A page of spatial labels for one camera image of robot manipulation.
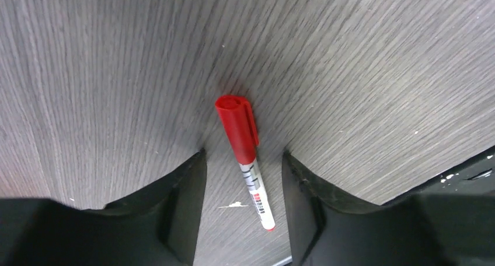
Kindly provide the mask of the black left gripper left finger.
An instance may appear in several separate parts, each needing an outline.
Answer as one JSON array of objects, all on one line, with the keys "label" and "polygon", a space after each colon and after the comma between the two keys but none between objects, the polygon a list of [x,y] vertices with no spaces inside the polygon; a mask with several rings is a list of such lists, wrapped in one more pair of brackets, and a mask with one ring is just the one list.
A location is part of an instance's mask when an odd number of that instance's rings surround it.
[{"label": "black left gripper left finger", "polygon": [[207,178],[205,150],[151,184],[76,209],[1,199],[2,265],[192,265]]}]

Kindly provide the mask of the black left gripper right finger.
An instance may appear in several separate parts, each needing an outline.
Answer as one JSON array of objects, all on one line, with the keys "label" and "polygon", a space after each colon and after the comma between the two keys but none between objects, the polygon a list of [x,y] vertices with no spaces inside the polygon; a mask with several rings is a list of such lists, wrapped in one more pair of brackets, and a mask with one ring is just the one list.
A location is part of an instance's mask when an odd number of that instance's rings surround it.
[{"label": "black left gripper right finger", "polygon": [[377,205],[289,152],[281,175],[292,265],[493,265],[494,149]]}]

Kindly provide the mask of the red capped whiteboard marker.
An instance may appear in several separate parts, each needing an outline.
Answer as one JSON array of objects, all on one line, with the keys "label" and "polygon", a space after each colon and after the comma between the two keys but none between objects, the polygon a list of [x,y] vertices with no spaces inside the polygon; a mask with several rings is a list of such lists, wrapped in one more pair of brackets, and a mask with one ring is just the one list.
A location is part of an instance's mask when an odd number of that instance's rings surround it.
[{"label": "red capped whiteboard marker", "polygon": [[242,96],[223,95],[215,102],[215,108],[239,164],[262,227],[272,231],[276,223],[257,162],[259,137],[251,104],[248,99]]}]

